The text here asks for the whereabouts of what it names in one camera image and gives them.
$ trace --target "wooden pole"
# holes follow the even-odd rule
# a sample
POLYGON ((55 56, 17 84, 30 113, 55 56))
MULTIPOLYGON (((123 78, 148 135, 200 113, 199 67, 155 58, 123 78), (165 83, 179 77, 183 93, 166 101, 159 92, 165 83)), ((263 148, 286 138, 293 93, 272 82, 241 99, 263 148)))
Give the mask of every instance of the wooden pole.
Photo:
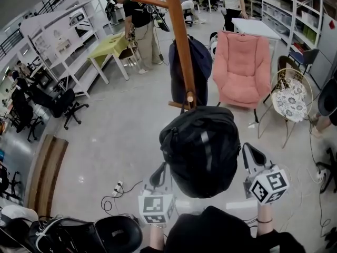
POLYGON ((180 58, 180 64, 181 64, 181 68, 183 71, 185 89, 187 91, 186 99, 192 108, 196 107, 194 75, 193 75, 192 59, 191 59, 191 53, 190 53, 190 45, 189 45, 189 39, 187 38, 185 20, 184 20, 183 10, 181 8, 180 0, 166 0, 166 2, 159 1, 159 0, 132 0, 132 1, 141 2, 144 4, 157 5, 160 7, 165 7, 165 6, 162 6, 163 5, 162 3, 165 3, 164 5, 168 6, 168 11, 170 13, 171 22, 173 26, 173 32, 174 32, 175 41, 177 44, 178 54, 180 58))

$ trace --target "tile floor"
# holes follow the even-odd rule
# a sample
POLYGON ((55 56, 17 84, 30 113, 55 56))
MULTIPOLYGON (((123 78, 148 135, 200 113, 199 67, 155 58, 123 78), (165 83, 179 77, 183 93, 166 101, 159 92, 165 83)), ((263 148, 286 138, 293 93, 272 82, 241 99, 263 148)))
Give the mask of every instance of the tile floor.
MULTIPOLYGON (((202 12, 201 18, 207 22, 188 27, 187 31, 205 45, 209 43, 212 32, 223 26, 220 12, 202 12)), ((157 31, 160 48, 168 63, 169 45, 174 38, 173 33, 157 31)), ((280 44, 275 57, 286 54, 285 46, 280 44)), ((93 84, 91 98, 79 98, 90 107, 78 113, 82 124, 75 121, 69 124, 69 130, 59 127, 57 137, 69 141, 61 170, 58 176, 52 214, 83 219, 96 220, 105 217, 101 209, 103 196, 111 195, 119 180, 124 182, 124 189, 130 187, 152 172, 161 164, 163 156, 160 151, 158 136, 160 131, 170 123, 180 110, 167 105, 171 100, 169 67, 162 64, 144 75, 139 75, 135 67, 126 67, 130 80, 125 81, 118 67, 110 62, 104 69, 110 83, 106 85, 98 78, 93 84)), ((317 90, 313 87, 314 97, 317 90)), ((209 80, 209 105, 218 102, 218 91, 212 78, 209 80)), ((309 174, 316 172, 312 160, 309 141, 309 122, 298 124, 286 147, 282 149, 285 139, 284 122, 280 117, 271 114, 272 123, 264 135, 257 138, 257 126, 249 126, 254 121, 252 110, 229 106, 234 114, 239 129, 241 143, 249 142, 267 151, 274 162, 290 172, 291 189, 279 202, 273 205, 275 229, 287 230, 305 246, 307 252, 316 252, 324 245, 321 238, 319 190, 309 174)), ((257 109, 259 117, 266 110, 261 104, 257 109)), ((261 123, 265 126, 267 118, 261 123)), ((322 140, 312 138, 312 150, 316 161, 327 161, 325 150, 333 147, 336 150, 336 128, 330 128, 322 140)), ((173 191, 177 196, 179 213, 202 210, 208 205, 220 209, 226 208, 229 202, 245 201, 242 183, 246 177, 242 155, 238 159, 238 169, 230 188, 211 199, 190 199, 184 196, 177 186, 173 191)), ((119 213, 138 215, 137 196, 140 186, 116 199, 119 213)), ((330 230, 337 223, 335 206, 337 196, 330 188, 321 196, 323 220, 331 218, 330 230)), ((116 215, 112 204, 110 213, 116 215)), ((250 219, 256 215, 256 209, 230 210, 242 219, 250 219)), ((144 228, 144 242, 147 243, 148 227, 144 228)))

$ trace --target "khaki pants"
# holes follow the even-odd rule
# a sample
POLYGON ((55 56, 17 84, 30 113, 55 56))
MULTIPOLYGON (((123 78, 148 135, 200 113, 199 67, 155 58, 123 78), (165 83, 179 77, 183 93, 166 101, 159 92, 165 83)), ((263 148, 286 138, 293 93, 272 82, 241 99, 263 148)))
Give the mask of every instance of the khaki pants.
POLYGON ((143 60, 143 69, 150 70, 152 63, 158 64, 159 49, 153 34, 153 21, 147 25, 135 29, 135 39, 138 50, 143 60))

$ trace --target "wire chair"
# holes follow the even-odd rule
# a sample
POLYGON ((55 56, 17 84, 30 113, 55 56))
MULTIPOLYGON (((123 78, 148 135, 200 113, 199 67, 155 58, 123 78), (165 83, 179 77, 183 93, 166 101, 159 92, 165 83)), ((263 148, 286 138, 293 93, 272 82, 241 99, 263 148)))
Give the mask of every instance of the wire chair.
POLYGON ((286 143, 288 142, 288 139, 289 139, 291 133, 294 130, 295 125, 297 123, 301 122, 302 120, 304 120, 304 118, 310 113, 311 107, 312 107, 312 102, 313 102, 313 94, 312 94, 311 85, 310 85, 309 81, 307 80, 307 78, 300 71, 292 69, 292 68, 285 68, 285 69, 279 70, 272 79, 272 84, 275 83, 275 82, 276 82, 276 85, 275 85, 274 89, 271 90, 271 92, 270 92, 270 98, 271 98, 272 104, 267 108, 266 112, 260 118, 260 123, 257 127, 257 137, 258 137, 258 139, 261 138, 264 131, 266 130, 266 128, 270 124, 272 118, 270 118, 267 126, 262 131, 262 133, 260 134, 260 125, 261 125, 262 119, 268 113, 268 111, 271 109, 271 107, 273 106, 276 113, 278 113, 285 120, 286 139, 285 139, 285 143, 282 146, 282 148, 284 148, 286 143), (280 95, 280 93, 279 93, 280 91, 284 91, 286 89, 288 89, 287 92, 289 91, 289 92, 293 92, 295 94, 294 98, 288 98, 289 103, 290 104, 292 104, 292 103, 295 104, 295 102, 297 103, 297 101, 295 99, 295 98, 297 98, 297 99, 300 99, 298 101, 300 103, 300 105, 297 105, 296 108, 295 108, 295 106, 293 106, 295 109, 291 109, 291 110, 287 109, 286 112, 285 112, 284 110, 280 109, 280 107, 282 106, 282 102, 277 101, 276 98, 278 97, 278 95, 280 95), (290 118, 293 113, 298 113, 302 110, 304 111, 303 113, 305 113, 304 116, 301 115, 300 117, 294 116, 292 119, 290 118), (296 121, 295 118, 302 118, 302 120, 296 121), (294 122, 294 125, 291 128, 290 132, 289 132, 289 128, 288 128, 288 121, 294 122))

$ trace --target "black backpack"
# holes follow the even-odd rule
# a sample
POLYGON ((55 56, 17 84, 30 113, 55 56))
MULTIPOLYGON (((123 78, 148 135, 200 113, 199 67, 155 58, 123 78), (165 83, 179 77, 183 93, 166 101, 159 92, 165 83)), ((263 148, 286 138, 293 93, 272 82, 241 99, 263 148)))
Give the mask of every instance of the black backpack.
POLYGON ((165 162, 184 194, 210 198, 228 189, 241 149, 230 110, 197 106, 166 126, 159 140, 165 162))

